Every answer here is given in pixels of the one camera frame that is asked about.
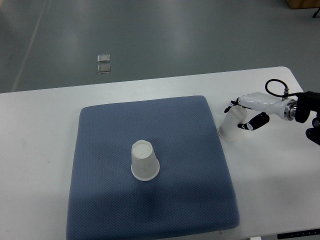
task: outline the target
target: blue cushion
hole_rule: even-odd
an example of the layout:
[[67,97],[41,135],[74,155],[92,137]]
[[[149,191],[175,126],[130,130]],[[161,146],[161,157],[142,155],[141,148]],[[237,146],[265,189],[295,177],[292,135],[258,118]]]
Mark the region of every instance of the blue cushion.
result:
[[[131,147],[153,146],[160,172],[131,173]],[[82,109],[74,152],[68,240],[160,239],[239,225],[236,195],[204,96]]]

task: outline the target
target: upside-down paper cup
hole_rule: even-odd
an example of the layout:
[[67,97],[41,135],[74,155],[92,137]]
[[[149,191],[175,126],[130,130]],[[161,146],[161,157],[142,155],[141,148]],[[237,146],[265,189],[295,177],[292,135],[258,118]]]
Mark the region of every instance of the upside-down paper cup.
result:
[[160,164],[150,142],[136,141],[132,145],[131,160],[131,172],[136,179],[149,181],[158,175]]

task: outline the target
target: black cable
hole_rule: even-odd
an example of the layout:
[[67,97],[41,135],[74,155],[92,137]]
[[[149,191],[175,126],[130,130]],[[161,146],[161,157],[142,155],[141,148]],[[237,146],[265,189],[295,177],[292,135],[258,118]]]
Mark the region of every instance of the black cable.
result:
[[271,92],[269,89],[268,89],[268,84],[271,83],[271,82],[278,82],[278,83],[281,83],[284,85],[284,90],[286,91],[286,89],[288,89],[288,86],[287,84],[284,82],[284,81],[281,81],[279,79],[270,79],[268,80],[266,83],[265,83],[265,90],[268,94],[271,94],[272,96],[275,96],[275,97],[278,97],[278,98],[286,98],[286,97],[291,97],[291,96],[298,96],[300,94],[302,94],[303,92],[295,92],[295,93],[291,93],[291,94],[284,94],[284,95],[278,95],[278,94],[275,94],[273,92]]

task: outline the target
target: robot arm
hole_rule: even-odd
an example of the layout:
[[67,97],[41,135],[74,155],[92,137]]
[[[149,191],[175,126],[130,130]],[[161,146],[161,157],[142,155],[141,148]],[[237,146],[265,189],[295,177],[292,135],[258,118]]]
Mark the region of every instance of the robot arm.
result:
[[[280,82],[285,86],[284,95],[277,95],[268,90],[268,83],[273,81]],[[227,113],[233,106],[237,105],[261,112],[249,122],[238,124],[239,128],[250,131],[267,124],[271,114],[276,114],[283,120],[292,121],[295,119],[298,123],[305,123],[311,111],[317,112],[316,118],[312,121],[313,128],[307,129],[306,136],[320,145],[320,93],[308,91],[289,94],[288,86],[278,79],[267,81],[265,89],[271,95],[254,92],[238,97],[231,101],[224,112]],[[288,98],[290,96],[297,96],[297,100]]]

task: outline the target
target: paper cup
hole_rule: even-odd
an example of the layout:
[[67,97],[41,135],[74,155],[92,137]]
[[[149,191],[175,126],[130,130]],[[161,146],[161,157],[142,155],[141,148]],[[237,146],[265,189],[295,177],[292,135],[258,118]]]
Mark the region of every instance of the paper cup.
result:
[[131,161],[131,172],[140,181],[152,180],[159,173],[159,161],[148,141],[139,140],[132,145]]
[[233,106],[218,128],[219,135],[228,141],[237,141],[243,135],[243,129],[238,127],[247,117],[247,110],[242,106]]

